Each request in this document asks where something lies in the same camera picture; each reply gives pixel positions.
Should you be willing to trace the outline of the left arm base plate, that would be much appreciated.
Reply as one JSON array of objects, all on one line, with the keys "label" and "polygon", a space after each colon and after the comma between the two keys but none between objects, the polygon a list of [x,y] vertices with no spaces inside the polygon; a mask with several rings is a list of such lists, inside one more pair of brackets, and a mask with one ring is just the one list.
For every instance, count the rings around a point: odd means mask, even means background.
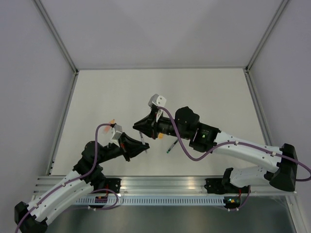
[{"label": "left arm base plate", "polygon": [[105,183],[104,183],[104,188],[110,189],[118,194],[121,188],[121,179],[120,178],[106,178]]}]

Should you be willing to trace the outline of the green pen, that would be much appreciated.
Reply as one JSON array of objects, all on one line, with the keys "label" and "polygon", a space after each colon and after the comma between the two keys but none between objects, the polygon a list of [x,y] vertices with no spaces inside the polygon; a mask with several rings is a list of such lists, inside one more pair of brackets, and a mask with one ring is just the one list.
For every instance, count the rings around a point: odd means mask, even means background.
[{"label": "green pen", "polygon": [[175,147],[176,144],[178,144],[178,140],[175,140],[171,145],[170,147],[167,149],[166,153],[170,153],[171,150]]}]

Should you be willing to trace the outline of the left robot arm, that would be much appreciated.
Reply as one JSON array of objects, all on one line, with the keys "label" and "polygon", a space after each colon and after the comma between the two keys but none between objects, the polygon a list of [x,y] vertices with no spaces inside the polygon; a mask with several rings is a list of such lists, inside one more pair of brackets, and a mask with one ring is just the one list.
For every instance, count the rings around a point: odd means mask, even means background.
[{"label": "left robot arm", "polygon": [[148,143],[132,139],[121,133],[116,143],[102,146],[97,140],[85,145],[82,158],[58,184],[35,200],[19,202],[14,208],[16,232],[44,233],[49,224],[81,197],[91,193],[103,193],[100,209],[106,210],[104,201],[109,194],[118,200],[118,192],[110,188],[103,174],[101,163],[124,157],[126,161],[149,149]]}]

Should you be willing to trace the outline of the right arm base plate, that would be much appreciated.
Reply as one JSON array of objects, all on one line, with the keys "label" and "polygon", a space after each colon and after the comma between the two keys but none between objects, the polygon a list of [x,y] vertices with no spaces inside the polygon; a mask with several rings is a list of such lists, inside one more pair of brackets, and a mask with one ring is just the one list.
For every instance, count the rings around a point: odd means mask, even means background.
[{"label": "right arm base plate", "polygon": [[206,184],[204,188],[208,194],[247,194],[249,186],[237,187],[230,183],[229,179],[223,178],[207,178],[205,179]]}]

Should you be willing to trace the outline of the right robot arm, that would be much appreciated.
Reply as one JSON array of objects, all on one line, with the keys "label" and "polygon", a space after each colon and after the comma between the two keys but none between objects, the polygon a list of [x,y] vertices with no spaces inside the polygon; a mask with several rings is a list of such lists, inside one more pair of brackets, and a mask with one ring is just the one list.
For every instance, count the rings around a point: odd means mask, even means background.
[{"label": "right robot arm", "polygon": [[253,167],[243,169],[226,169],[221,181],[225,192],[259,184],[269,184],[286,192],[295,191],[297,155],[294,146],[262,146],[238,139],[201,123],[199,115],[189,107],[178,109],[175,116],[164,117],[163,112],[162,107],[152,107],[150,114],[136,122],[133,129],[152,139],[157,139],[161,133],[186,139],[189,146],[202,152],[204,157],[215,152],[253,164]]}]

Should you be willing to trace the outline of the grey purple pen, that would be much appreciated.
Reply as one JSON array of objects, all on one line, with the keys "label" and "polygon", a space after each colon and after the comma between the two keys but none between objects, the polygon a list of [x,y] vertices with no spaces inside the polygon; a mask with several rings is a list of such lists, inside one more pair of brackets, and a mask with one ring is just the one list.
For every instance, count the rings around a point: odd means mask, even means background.
[{"label": "grey purple pen", "polygon": [[145,145],[145,141],[144,141],[144,138],[141,132],[139,132],[139,136],[140,136],[142,144]]}]

